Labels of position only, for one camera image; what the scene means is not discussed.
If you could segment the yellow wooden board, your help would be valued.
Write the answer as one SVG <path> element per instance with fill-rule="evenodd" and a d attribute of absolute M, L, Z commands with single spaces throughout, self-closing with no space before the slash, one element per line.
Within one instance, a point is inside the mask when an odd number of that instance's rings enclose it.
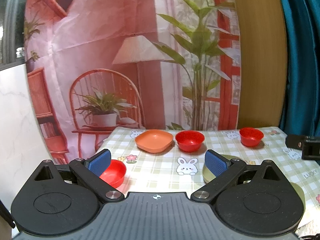
<path fill-rule="evenodd" d="M 240 27 L 238 128 L 278 126 L 287 76 L 286 28 L 280 0 L 235 0 Z"/>

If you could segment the red bowl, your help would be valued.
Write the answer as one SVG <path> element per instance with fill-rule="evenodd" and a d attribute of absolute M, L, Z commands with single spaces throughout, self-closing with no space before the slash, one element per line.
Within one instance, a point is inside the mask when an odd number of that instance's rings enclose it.
<path fill-rule="evenodd" d="M 126 166 L 119 160 L 111 160 L 109 167 L 99 176 L 108 185 L 118 188 L 120 187 L 125 179 Z"/>
<path fill-rule="evenodd" d="M 180 131 L 175 139 L 180 150 L 192 153 L 200 149 L 205 137 L 198 131 Z"/>
<path fill-rule="evenodd" d="M 240 129 L 240 141 L 246 147 L 258 146 L 264 137 L 262 131 L 253 127 L 244 127 Z"/>

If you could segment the teal curtain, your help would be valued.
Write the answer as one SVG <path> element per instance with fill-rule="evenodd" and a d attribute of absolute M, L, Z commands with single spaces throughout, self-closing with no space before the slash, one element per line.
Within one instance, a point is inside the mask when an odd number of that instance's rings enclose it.
<path fill-rule="evenodd" d="M 287 80 L 280 128 L 319 135 L 319 0 L 281 0 L 286 25 Z"/>

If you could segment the green checkered bunny tablecloth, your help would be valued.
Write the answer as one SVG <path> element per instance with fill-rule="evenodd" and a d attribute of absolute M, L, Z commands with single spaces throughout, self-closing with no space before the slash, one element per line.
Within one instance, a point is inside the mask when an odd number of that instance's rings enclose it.
<path fill-rule="evenodd" d="M 202 187 L 204 154 L 212 149 L 226 158 L 238 157 L 250 165 L 259 165 L 271 159 L 287 179 L 299 185 L 304 192 L 305 213 L 297 230 L 298 235 L 319 233 L 319 164 L 301 159 L 301 152 L 285 146 L 286 134 L 276 127 L 261 128 L 263 140 L 256 148 L 247 148 L 240 142 L 237 130 L 204 131 L 204 144 L 195 153 L 184 153 L 176 142 L 160 154 L 140 150 L 135 138 L 140 130 L 116 128 L 98 143 L 98 149 L 110 150 L 112 159 L 126 165 L 126 175 L 120 191 L 186 192 L 191 194 Z"/>

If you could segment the green square plate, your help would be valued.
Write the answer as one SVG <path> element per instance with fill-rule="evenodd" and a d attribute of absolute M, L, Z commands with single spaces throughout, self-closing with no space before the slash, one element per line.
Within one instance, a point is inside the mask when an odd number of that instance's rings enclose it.
<path fill-rule="evenodd" d="M 295 189 L 296 193 L 299 195 L 299 197 L 303 203 L 304 210 L 305 210 L 305 194 L 304 194 L 303 189 L 296 183 L 291 182 L 290 184 Z"/>
<path fill-rule="evenodd" d="M 240 157 L 238 156 L 233 156 L 233 155 L 227 155 L 227 154 L 223 154 L 223 157 L 225 157 L 228 160 L 231 160 L 233 158 L 235 159 L 240 159 Z M 216 176 L 214 176 L 212 174 L 212 172 L 210 172 L 210 170 L 208 170 L 208 168 L 206 167 L 206 165 L 203 165 L 203 169 L 202 169 L 202 176 L 203 176 L 203 181 L 207 184 L 208 182 L 210 182 L 211 180 L 215 179 Z"/>

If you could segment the orange square plate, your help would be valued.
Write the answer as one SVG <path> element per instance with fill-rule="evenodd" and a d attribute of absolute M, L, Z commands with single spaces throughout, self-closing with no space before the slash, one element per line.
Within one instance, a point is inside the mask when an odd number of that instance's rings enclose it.
<path fill-rule="evenodd" d="M 163 130 L 151 129 L 135 138 L 138 148 L 148 153 L 161 153 L 173 142 L 174 136 Z"/>

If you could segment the printed room scene backdrop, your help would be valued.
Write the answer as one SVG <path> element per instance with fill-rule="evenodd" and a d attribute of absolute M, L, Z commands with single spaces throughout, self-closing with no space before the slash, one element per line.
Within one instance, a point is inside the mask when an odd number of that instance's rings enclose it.
<path fill-rule="evenodd" d="M 235 0 L 27 0 L 27 79 L 60 164 L 117 127 L 216 131 L 238 124 Z"/>

